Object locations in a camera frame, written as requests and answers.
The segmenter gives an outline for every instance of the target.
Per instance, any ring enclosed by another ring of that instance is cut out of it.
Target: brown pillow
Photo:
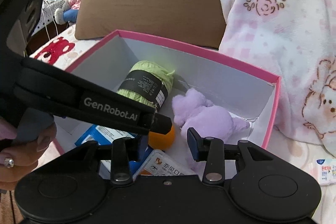
[[[121,29],[218,48],[225,27],[220,0],[83,0],[75,37]]]

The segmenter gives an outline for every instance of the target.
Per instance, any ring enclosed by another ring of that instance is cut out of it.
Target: blue package
[[[107,145],[111,144],[115,139],[123,138],[123,137],[131,137],[134,138],[134,134],[130,134],[128,132],[106,128],[102,126],[92,125],[76,142],[76,146],[80,146],[81,144],[87,141],[97,141],[99,145]],[[147,157],[153,151],[153,148],[148,146],[144,157],[141,161],[130,161],[129,167],[132,175],[134,175],[140,166],[145,162]],[[111,172],[111,161],[110,160],[102,160],[103,165]]]

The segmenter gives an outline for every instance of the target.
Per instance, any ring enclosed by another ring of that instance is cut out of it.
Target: fingernail
[[[10,139],[16,138],[16,129],[10,123],[0,118],[0,139]]]
[[[12,159],[13,156],[8,153],[0,153],[0,164],[4,165],[6,159]]]
[[[48,146],[51,143],[51,138],[49,136],[45,136],[43,138],[41,138],[40,140],[37,140],[37,152],[40,152],[42,150],[45,150],[48,148]]]

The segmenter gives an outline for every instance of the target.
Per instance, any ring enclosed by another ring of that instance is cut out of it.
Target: cardboard box
[[[148,34],[117,30],[103,38],[66,71],[109,90],[117,91],[132,66],[140,60],[156,62],[168,71],[175,70],[173,90],[160,113],[174,118],[171,99],[190,87],[202,92],[214,104],[233,116],[251,123],[248,130],[233,135],[266,148],[272,132],[280,77],[216,51]],[[60,149],[68,151],[91,126],[70,118],[55,118]],[[176,129],[176,140],[166,153],[185,165],[186,144]],[[226,178],[236,174],[234,161],[226,161]]]

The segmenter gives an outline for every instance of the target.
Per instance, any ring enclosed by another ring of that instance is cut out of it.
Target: orange ball
[[[148,134],[148,145],[153,149],[166,150],[173,144],[175,140],[175,129],[174,126],[168,134],[163,135],[159,133],[149,132]]]

